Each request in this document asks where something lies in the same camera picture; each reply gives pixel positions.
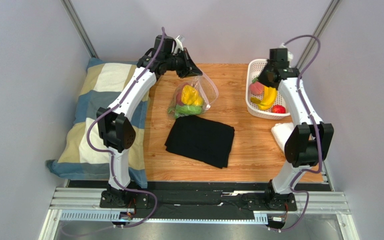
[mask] white wall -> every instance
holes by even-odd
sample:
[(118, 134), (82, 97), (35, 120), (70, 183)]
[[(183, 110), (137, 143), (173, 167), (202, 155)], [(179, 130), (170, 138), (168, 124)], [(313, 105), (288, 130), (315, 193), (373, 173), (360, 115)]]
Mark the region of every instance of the white wall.
[[(312, 34), (330, 0), (72, 0), (100, 58), (136, 61), (164, 26), (195, 63), (249, 63)], [(307, 40), (294, 47), (297, 60)]]
[(360, 239), (384, 239), (384, 1), (342, 1), (321, 41), (303, 79), (334, 126), (331, 177), (346, 193)]
[(58, 0), (0, 0), (0, 239), (37, 239), (89, 56)]

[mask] folded black towel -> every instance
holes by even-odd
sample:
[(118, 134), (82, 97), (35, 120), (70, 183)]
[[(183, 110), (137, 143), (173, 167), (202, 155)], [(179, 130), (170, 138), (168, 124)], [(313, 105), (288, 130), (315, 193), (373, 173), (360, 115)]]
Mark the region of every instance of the folded black towel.
[(235, 129), (198, 116), (176, 119), (165, 146), (167, 152), (202, 161), (217, 168), (228, 166)]

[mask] red tomato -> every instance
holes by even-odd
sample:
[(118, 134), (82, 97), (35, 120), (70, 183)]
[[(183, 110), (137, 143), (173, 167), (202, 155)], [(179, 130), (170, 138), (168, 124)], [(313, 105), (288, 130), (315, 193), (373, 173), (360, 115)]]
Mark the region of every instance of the red tomato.
[(274, 113), (274, 114), (284, 114), (286, 112), (287, 112), (287, 110), (285, 109), (285, 107), (283, 107), (281, 105), (275, 105), (272, 107), (272, 113)]

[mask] green vegetable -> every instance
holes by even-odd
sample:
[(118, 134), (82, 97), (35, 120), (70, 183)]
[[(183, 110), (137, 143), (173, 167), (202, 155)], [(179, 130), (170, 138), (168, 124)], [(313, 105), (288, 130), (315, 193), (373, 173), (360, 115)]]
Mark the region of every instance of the green vegetable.
[(194, 106), (194, 105), (180, 106), (179, 104), (177, 104), (175, 106), (174, 117), (178, 118), (181, 116), (198, 115), (198, 114), (201, 114), (202, 111), (203, 109), (201, 106)]

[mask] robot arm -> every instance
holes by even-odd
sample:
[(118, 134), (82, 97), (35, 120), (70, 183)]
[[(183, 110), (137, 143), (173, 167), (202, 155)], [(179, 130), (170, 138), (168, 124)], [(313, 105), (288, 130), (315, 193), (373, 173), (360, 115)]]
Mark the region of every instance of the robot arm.
[[(163, 42), (160, 51), (157, 52), (161, 40)], [(106, 193), (108, 195), (105, 197), (109, 202), (111, 200), (115, 200), (115, 202), (120, 204), (124, 202), (125, 192), (119, 192), (122, 189), (115, 182), (113, 175), (116, 176), (118, 182), (123, 187), (129, 185), (129, 148), (133, 145), (136, 137), (136, 132), (130, 120), (145, 93), (166, 71), (176, 71), (180, 78), (203, 74), (191, 60), (188, 50), (182, 45), (182, 40), (183, 37), (181, 36), (178, 36), (176, 39), (169, 36), (164, 38), (161, 35), (157, 36), (154, 48), (149, 49), (140, 58), (133, 77), (108, 108), (112, 109), (117, 105), (119, 106), (97, 123), (99, 136), (102, 138), (104, 145), (114, 152), (113, 161), (110, 163), (113, 172), (110, 171), (109, 186)], [(148, 70), (137, 79), (149, 64), (151, 65), (148, 67)], [(97, 117), (108, 111), (108, 108), (101, 107), (97, 111)]]
[(299, 70), (290, 67), (287, 48), (271, 49), (267, 65), (258, 76), (258, 81), (267, 87), (276, 88), (284, 98), (291, 113), (294, 130), (285, 144), (286, 161), (279, 174), (269, 182), (266, 201), (274, 208), (288, 202), (292, 189), (300, 180), (299, 172), (309, 170), (319, 162), (315, 127), (308, 113), (311, 113), (319, 131), (322, 160), (327, 157), (334, 134), (330, 123), (324, 123), (317, 115), (306, 95)]

